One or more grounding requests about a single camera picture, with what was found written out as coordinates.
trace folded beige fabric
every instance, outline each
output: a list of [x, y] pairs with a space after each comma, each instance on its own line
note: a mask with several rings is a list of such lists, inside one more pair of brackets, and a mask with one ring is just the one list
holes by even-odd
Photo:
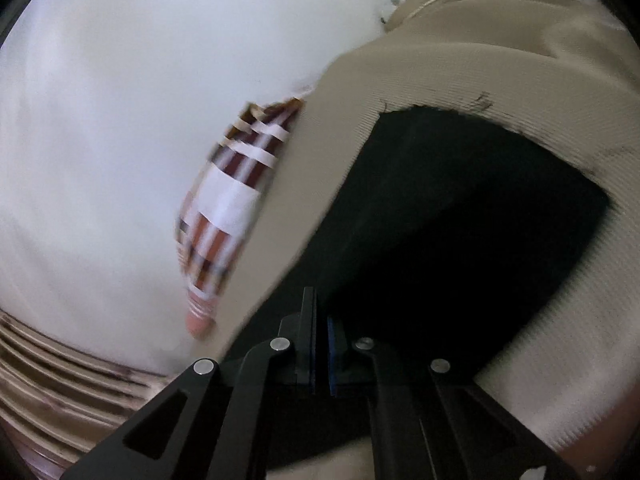
[[562, 447], [614, 406], [640, 367], [640, 52], [604, 7], [578, 0], [408, 0], [388, 30], [337, 60], [308, 99], [218, 330], [194, 356], [219, 358], [295, 262], [380, 113], [459, 110], [545, 146], [612, 199], [562, 291], [478, 377]]

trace white sheet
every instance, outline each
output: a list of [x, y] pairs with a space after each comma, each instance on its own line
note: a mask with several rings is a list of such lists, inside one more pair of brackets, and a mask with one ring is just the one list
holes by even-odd
[[378, 0], [33, 0], [0, 50], [0, 306], [102, 358], [187, 364], [177, 209], [247, 100], [382, 34]]

